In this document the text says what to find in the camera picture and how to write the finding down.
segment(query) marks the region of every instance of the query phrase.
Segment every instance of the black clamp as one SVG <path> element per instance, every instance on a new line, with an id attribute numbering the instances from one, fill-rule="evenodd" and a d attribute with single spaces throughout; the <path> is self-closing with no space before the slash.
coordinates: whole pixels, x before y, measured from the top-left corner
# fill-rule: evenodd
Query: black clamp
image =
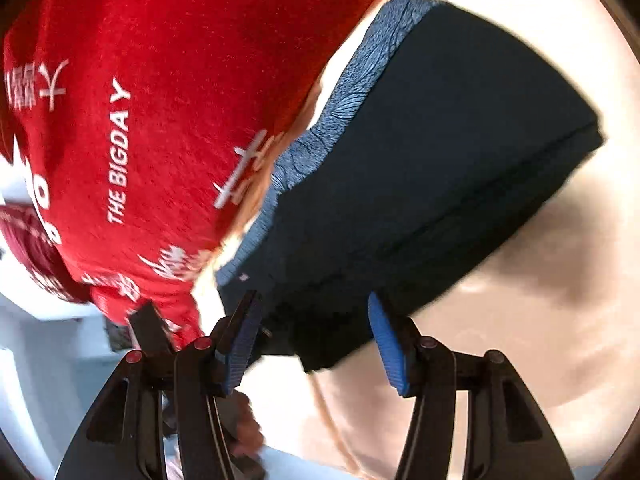
<path id="1" fill-rule="evenodd" d="M 130 320 L 141 349 L 127 353 L 107 380 L 56 480 L 166 480 L 163 437 L 171 433 L 178 434 L 186 480 L 263 479 L 259 461 L 228 452 L 236 420 L 235 404 L 226 400 L 242 379 L 261 320 L 258 295 L 248 292 L 208 337 L 175 352 L 147 303 Z"/>
<path id="2" fill-rule="evenodd" d="M 446 480 L 456 391 L 468 390 L 463 480 L 573 480 L 556 436 L 522 378 L 497 350 L 452 352 L 395 317 L 383 293 L 369 298 L 369 322 L 387 377 L 415 397 L 397 480 Z"/>

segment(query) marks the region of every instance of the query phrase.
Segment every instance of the bare skin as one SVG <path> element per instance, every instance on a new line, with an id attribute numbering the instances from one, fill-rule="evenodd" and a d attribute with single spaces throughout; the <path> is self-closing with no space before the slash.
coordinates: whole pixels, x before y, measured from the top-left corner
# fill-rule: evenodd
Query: bare skin
<path id="1" fill-rule="evenodd" d="M 264 445 L 260 424 L 255 421 L 249 397 L 241 392 L 234 392 L 233 396 L 238 403 L 239 411 L 238 427 L 236 428 L 238 443 L 229 451 L 236 456 L 255 456 Z"/>

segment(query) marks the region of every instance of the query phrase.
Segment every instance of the white lettering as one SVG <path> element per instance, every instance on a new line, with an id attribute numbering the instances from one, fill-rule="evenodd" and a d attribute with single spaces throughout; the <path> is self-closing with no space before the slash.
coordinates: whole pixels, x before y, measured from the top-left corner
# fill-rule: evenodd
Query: white lettering
<path id="1" fill-rule="evenodd" d="M 38 205 L 45 210 L 49 209 L 49 186 L 47 185 L 47 181 L 39 174 L 33 175 L 33 191 L 36 195 Z"/>
<path id="2" fill-rule="evenodd" d="M 109 101 L 111 103 L 114 103 L 118 99 L 122 99 L 123 97 L 125 99 L 131 99 L 131 94 L 127 92 L 125 89 L 123 89 L 122 86 L 120 86 L 120 83 L 118 83 L 118 80 L 115 78 L 115 76 L 113 77 L 113 81 L 111 82 L 111 85 L 113 86 L 113 89 L 116 91 L 116 93 L 112 94 L 111 97 L 109 98 Z"/>
<path id="3" fill-rule="evenodd" d="M 113 224 L 113 223 L 120 224 L 120 225 L 124 224 L 124 222 L 120 218 L 115 216 L 111 211 L 107 211 L 107 220 L 109 221 L 110 224 Z"/>
<path id="4" fill-rule="evenodd" d="M 267 130 L 260 130 L 255 134 L 254 140 L 251 141 L 249 147 L 246 150 L 243 150 L 242 148 L 235 149 L 235 152 L 241 156 L 240 162 L 238 162 L 238 165 L 236 166 L 231 176 L 229 176 L 229 178 L 226 180 L 223 187 L 218 186 L 216 183 L 213 184 L 213 186 L 220 192 L 218 198 L 213 203 L 213 207 L 215 207 L 216 209 L 222 209 L 225 206 L 226 202 L 231 197 L 231 193 L 238 183 L 238 180 L 244 173 L 244 170 L 249 165 L 249 162 L 252 160 L 252 158 L 254 158 L 254 156 L 257 154 L 257 150 L 262 144 L 262 141 L 264 140 L 266 134 Z"/>
<path id="5" fill-rule="evenodd" d="M 160 249 L 158 262 L 152 262 L 138 255 L 140 260 L 153 269 L 153 271 L 166 280 L 179 280 L 192 282 L 202 269 L 207 265 L 213 255 L 212 251 L 199 250 L 197 254 L 190 254 L 183 248 L 169 246 L 168 249 Z"/>
<path id="6" fill-rule="evenodd" d="M 119 274 L 117 284 L 120 286 L 119 294 L 121 296 L 126 296 L 131 301 L 137 301 L 140 299 L 140 288 L 131 278 Z"/>
<path id="7" fill-rule="evenodd" d="M 124 216 L 124 204 L 122 202 L 116 202 L 115 200 L 110 198 L 109 211 L 118 216 Z"/>
<path id="8" fill-rule="evenodd" d="M 124 204 L 127 201 L 127 195 L 125 195 L 124 192 L 114 191 L 113 189 L 109 190 L 109 198 L 116 200 L 121 204 Z"/>
<path id="9" fill-rule="evenodd" d="M 119 171 L 120 173 L 127 174 L 127 168 L 125 168 L 124 166 L 116 166 L 113 162 L 110 162 L 109 167 L 112 170 L 116 170 L 116 171 Z"/>
<path id="10" fill-rule="evenodd" d="M 14 108 L 20 110 L 24 106 L 24 91 L 22 90 L 22 67 L 17 66 L 11 70 L 11 88 L 14 91 Z"/>
<path id="11" fill-rule="evenodd" d="M 123 112 L 111 112 L 109 114 L 109 118 L 113 124 L 119 127 L 119 129 L 125 132 L 129 131 L 129 127 L 124 123 L 125 119 L 129 119 L 128 110 L 124 110 Z"/>
<path id="12" fill-rule="evenodd" d="M 4 89 L 6 90 L 6 100 L 9 106 L 13 106 L 14 100 L 11 97 L 11 72 L 4 73 Z"/>
<path id="13" fill-rule="evenodd" d="M 111 153 L 111 160 L 113 162 L 121 166 L 127 165 L 127 160 L 128 160 L 127 152 L 125 152 L 122 148 L 116 148 L 115 146 L 112 146 L 110 149 L 110 153 Z"/>
<path id="14" fill-rule="evenodd" d="M 83 276 L 80 277 L 80 281 L 83 283 L 87 283 L 88 285 L 104 285 L 105 283 L 100 278 L 94 278 L 89 276 L 87 273 L 84 273 Z"/>
<path id="15" fill-rule="evenodd" d="M 36 105 L 36 92 L 34 89 L 35 80 L 35 64 L 27 63 L 24 66 L 22 88 L 24 88 L 24 105 L 29 108 L 33 108 Z"/>
<path id="16" fill-rule="evenodd" d="M 129 138 L 118 130 L 111 131 L 111 143 L 121 147 L 123 150 L 129 149 Z"/>
<path id="17" fill-rule="evenodd" d="M 56 226 L 49 223 L 49 222 L 44 222 L 44 230 L 47 232 L 47 235 L 49 235 L 49 239 L 57 244 L 60 245 L 62 243 L 62 238 L 60 237 L 60 233 L 58 232 L 58 229 L 56 229 Z"/>
<path id="18" fill-rule="evenodd" d="M 117 171 L 109 172 L 109 182 L 115 186 L 127 187 L 127 177 L 123 173 Z"/>
<path id="19" fill-rule="evenodd" d="M 65 88 L 56 88 L 56 83 L 58 82 L 58 76 L 60 75 L 60 71 L 69 64 L 69 60 L 65 59 L 62 63 L 60 63 L 58 65 L 58 68 L 56 69 L 56 71 L 53 73 L 53 77 L 49 78 L 49 71 L 47 70 L 47 66 L 42 63 L 40 65 L 40 68 L 38 69 L 38 72 L 40 72 L 40 74 L 42 74 L 43 78 L 46 79 L 47 81 L 47 85 L 49 85 L 49 89 L 47 90 L 40 90 L 40 92 L 38 93 L 38 95 L 43 98 L 43 97 L 48 97 L 49 98 L 49 112 L 53 111 L 54 108 L 54 98 L 56 95 L 64 95 L 66 94 L 66 89 Z"/>

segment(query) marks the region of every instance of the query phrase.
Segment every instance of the t-shirt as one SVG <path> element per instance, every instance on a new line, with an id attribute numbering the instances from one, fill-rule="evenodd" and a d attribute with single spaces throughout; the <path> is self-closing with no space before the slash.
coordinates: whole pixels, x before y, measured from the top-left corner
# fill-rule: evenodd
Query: t-shirt
<path id="1" fill-rule="evenodd" d="M 151 298 L 178 346 L 199 334 L 193 280 L 371 1 L 23 10 L 4 41 L 11 131 L 44 229 L 115 322 Z"/>
<path id="2" fill-rule="evenodd" d="M 89 287 L 73 280 L 32 206 L 0 205 L 0 232 L 38 286 L 72 303 L 90 300 Z"/>

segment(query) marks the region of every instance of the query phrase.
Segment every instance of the blue clamp pad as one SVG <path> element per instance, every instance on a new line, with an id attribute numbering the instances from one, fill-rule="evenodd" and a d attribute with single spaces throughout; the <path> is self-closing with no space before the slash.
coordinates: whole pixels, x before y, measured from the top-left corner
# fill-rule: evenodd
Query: blue clamp pad
<path id="1" fill-rule="evenodd" d="M 225 367 L 225 378 L 221 384 L 225 395 L 230 395 L 240 385 L 254 348 L 255 338 L 260 330 L 262 305 L 257 295 L 252 298 L 245 312 L 236 311 L 234 316 L 236 314 L 244 316 L 236 337 L 228 347 L 228 351 L 222 353 L 216 350 L 216 359 Z"/>
<path id="2" fill-rule="evenodd" d="M 400 341 L 386 315 L 382 302 L 375 292 L 369 295 L 369 323 L 385 366 L 389 383 L 405 396 L 409 392 L 408 363 Z"/>

